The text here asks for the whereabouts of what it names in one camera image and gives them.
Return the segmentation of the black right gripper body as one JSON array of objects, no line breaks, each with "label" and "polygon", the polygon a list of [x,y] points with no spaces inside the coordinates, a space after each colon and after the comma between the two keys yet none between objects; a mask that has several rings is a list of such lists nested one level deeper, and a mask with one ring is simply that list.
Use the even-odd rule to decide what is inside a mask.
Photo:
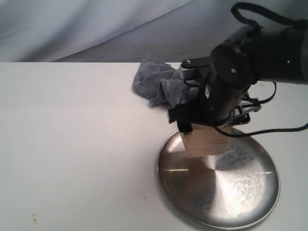
[{"label": "black right gripper body", "polygon": [[190,101],[190,123],[221,127],[235,120],[234,110],[247,94],[250,84],[232,84],[217,79],[190,81],[198,88],[197,96]]}]

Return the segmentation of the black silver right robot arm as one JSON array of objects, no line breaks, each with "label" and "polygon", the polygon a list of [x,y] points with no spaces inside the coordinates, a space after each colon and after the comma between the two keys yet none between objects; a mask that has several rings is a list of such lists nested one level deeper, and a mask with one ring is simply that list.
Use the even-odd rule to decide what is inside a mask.
[{"label": "black silver right robot arm", "polygon": [[235,3],[231,13],[244,26],[216,46],[208,57],[181,63],[185,84],[195,80],[198,94],[167,113],[182,133],[192,125],[222,132],[227,125],[247,124],[249,113],[267,100],[251,98],[259,81],[306,85],[308,82],[308,21],[289,19],[260,5]]}]

